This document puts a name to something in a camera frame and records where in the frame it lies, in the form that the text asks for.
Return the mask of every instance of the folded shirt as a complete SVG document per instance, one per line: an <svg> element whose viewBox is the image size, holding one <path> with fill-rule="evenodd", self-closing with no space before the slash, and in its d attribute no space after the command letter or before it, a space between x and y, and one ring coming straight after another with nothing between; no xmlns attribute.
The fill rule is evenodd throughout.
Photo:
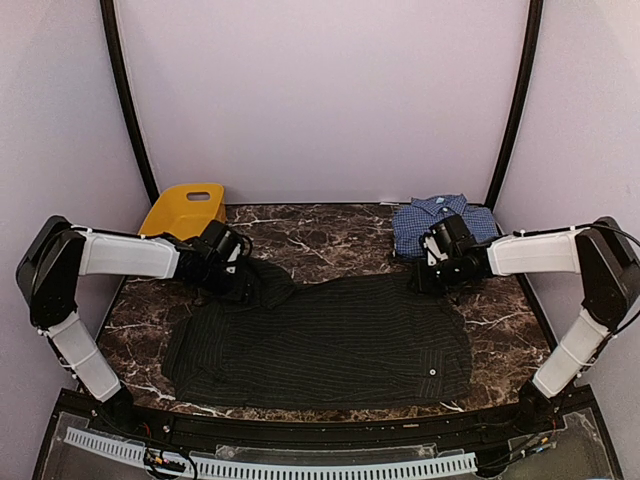
<svg viewBox="0 0 640 480"><path fill-rule="evenodd" d="M393 217L396 253L407 259L422 258L420 238L434 224L451 215L460 215L477 242L498 236L491 210L469 205L464 195L438 195L420 200L398 210Z"/></svg>

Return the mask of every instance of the shirt collar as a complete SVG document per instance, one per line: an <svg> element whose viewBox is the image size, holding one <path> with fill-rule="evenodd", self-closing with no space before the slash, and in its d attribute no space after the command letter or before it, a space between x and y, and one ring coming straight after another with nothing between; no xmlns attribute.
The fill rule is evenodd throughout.
<svg viewBox="0 0 640 480"><path fill-rule="evenodd" d="M467 208L467 198L462 194L437 195L435 197L427 198L426 200L414 198L411 201L411 205L424 210L432 216L440 213L440 210L442 210L444 207L453 210L458 215L462 215Z"/></svg>

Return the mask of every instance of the black curved pole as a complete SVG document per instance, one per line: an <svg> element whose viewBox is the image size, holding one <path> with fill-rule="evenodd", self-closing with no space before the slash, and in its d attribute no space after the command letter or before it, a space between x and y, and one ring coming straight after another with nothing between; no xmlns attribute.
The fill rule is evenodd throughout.
<svg viewBox="0 0 640 480"><path fill-rule="evenodd" d="M124 121L129 132L129 139L133 147L133 153L136 157L138 170L144 183L144 188L151 204L153 205L160 193L158 185L153 177L149 157L144 147L138 117L133 105L133 97L129 88L129 80L127 79L127 71L124 65L124 56L122 55L122 45L120 44L120 35L118 33L118 22L116 20L116 12L113 0L100 0L100 9L102 10L102 22L104 24L104 33L107 39L107 48L109 49L109 57L111 58L111 68L113 69L113 78L116 82L118 97L120 98L120 107Z"/></svg>
<svg viewBox="0 0 640 480"><path fill-rule="evenodd" d="M518 127L524 110L524 102L527 98L527 90L529 89L529 80L531 79L531 71L533 70L533 59L536 55L536 45L538 44L538 33L540 32L540 22L542 20L542 4L543 0L531 0L529 2L529 16L527 18L527 29L524 34L524 45L522 47L522 56L520 57L520 68L518 69L518 78L516 80L516 88L513 93L511 102L511 110L509 111L509 119L507 120L507 128L502 138L502 146L498 154L495 170L491 185L487 192L487 198L484 204L493 210L498 202L500 190L507 175L509 160L513 152L513 146L518 135Z"/></svg>

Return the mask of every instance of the basket handle hole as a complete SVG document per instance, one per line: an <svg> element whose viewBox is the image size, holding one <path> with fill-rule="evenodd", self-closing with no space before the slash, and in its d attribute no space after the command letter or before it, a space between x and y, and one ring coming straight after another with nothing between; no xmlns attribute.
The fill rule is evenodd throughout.
<svg viewBox="0 0 640 480"><path fill-rule="evenodd" d="M191 202L206 202L211 199L211 195L207 192L189 192L187 193L187 200Z"/></svg>

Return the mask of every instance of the white arm segment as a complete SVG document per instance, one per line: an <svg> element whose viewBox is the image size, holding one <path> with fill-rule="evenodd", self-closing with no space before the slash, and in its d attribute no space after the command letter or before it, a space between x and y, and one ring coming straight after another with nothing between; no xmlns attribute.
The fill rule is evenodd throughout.
<svg viewBox="0 0 640 480"><path fill-rule="evenodd" d="M491 271L501 276L537 272L580 273L575 237L583 230L500 238L487 250ZM593 320L587 310L581 309L577 320L536 372L533 384L545 397L556 396L580 370L588 366L608 334L606 327Z"/></svg>
<svg viewBox="0 0 640 480"><path fill-rule="evenodd" d="M531 237L509 235L493 242L487 250L494 275L538 272L580 273L575 236L583 231L568 230Z"/></svg>
<svg viewBox="0 0 640 480"><path fill-rule="evenodd" d="M536 372L533 384L545 397L556 396L589 364L608 334L609 330L593 320L583 308L551 356Z"/></svg>
<svg viewBox="0 0 640 480"><path fill-rule="evenodd" d="M49 327L44 335L51 339L69 367L96 399L105 402L120 390L118 376L98 350L77 312L72 312L62 323Z"/></svg>
<svg viewBox="0 0 640 480"><path fill-rule="evenodd" d="M79 232L86 238L80 275L96 273L171 278L180 253L162 238L123 237L90 230Z"/></svg>

